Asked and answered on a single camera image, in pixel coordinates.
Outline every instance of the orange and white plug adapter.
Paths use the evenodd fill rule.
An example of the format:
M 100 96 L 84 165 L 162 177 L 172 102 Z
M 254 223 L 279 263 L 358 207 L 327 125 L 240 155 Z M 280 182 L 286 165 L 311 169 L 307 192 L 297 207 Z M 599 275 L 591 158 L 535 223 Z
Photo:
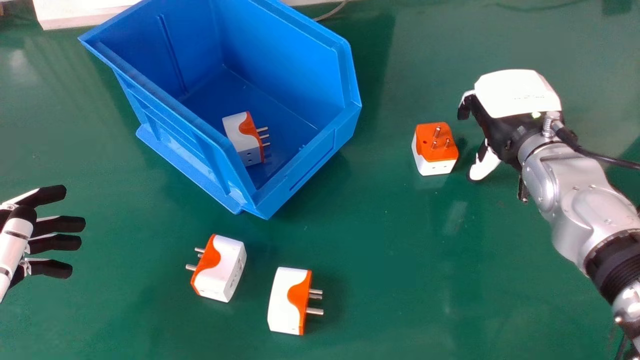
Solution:
M 311 270 L 279 267 L 269 298 L 269 329 L 304 335 L 307 314 L 324 315 L 324 310 L 308 307 L 309 299 L 322 300 L 322 295 L 322 290 L 311 288 Z
M 451 128 L 446 122 L 416 126 L 411 150 L 422 176 L 450 173 L 459 156 Z
M 264 147 L 271 145 L 269 142 L 262 142 L 269 137 L 265 133 L 269 130 L 268 127 L 256 129 L 249 111 L 223 117 L 222 125 L 246 167 L 264 162 Z
M 241 241 L 213 234 L 204 249 L 195 248 L 200 261 L 196 266 L 186 265 L 193 271 L 191 286 L 196 294 L 213 300 L 229 302 L 234 296 L 246 262 L 246 251 Z

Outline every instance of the blue plastic container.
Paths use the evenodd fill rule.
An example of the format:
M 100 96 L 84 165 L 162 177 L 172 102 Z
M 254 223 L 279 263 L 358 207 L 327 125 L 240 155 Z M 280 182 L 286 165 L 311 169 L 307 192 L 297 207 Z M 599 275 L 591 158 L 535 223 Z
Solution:
M 351 138 L 362 104 L 349 44 L 279 0 L 144 0 L 82 35 L 116 74 L 137 135 L 237 214 L 271 217 Z M 245 168 L 222 118 L 269 127 Z

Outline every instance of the tabletop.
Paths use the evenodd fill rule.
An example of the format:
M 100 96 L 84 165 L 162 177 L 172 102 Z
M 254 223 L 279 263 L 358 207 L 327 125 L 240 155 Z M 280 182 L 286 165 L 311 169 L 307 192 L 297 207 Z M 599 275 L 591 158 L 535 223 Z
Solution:
M 64 184 L 40 215 L 87 226 L 79 251 L 46 255 L 71 278 L 8 293 L 1 358 L 612 358 L 609 306 L 517 200 L 517 173 L 467 182 L 483 136 L 456 107 L 482 74 L 536 69 L 585 147 L 639 161 L 639 1 L 350 3 L 324 24 L 353 48 L 355 134 L 268 221 L 229 213 L 139 141 L 113 73 L 77 40 L 86 29 L 43 32 L 28 10 L 0 18 L 0 199 Z M 413 130 L 436 121 L 461 159 L 422 177 Z M 607 174 L 640 202 L 638 172 Z M 196 296 L 184 269 L 212 233 L 248 253 L 228 304 Z M 303 337 L 269 331 L 278 266 L 324 290 Z

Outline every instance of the robotic arm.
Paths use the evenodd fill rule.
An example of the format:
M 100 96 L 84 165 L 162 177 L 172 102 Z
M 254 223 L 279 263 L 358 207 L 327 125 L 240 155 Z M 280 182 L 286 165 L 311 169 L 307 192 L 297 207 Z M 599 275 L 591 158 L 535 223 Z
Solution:
M 580 147 L 564 126 L 557 94 L 533 70 L 480 77 L 463 96 L 458 118 L 470 113 L 486 139 L 468 178 L 484 179 L 501 161 L 515 168 L 521 174 L 518 198 L 533 199 L 551 224 L 556 250 L 591 279 L 640 349 L 640 218 L 598 161 L 638 170 L 640 164 Z
M 79 233 L 85 221 L 80 217 L 37 218 L 37 206 L 60 201 L 67 196 L 62 185 L 39 188 L 0 204 L 0 302 L 6 292 L 27 275 L 46 275 L 66 279 L 71 265 L 56 260 L 25 258 L 47 250 L 77 250 Z

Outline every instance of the blue bin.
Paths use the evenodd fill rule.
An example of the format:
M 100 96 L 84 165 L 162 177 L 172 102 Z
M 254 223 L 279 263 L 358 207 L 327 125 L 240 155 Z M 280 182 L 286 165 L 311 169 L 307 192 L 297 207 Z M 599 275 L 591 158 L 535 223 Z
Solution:
M 279 0 L 144 0 L 82 35 L 138 116 L 138 137 L 229 211 L 268 219 L 353 135 L 346 40 Z M 269 128 L 245 168 L 222 118 Z

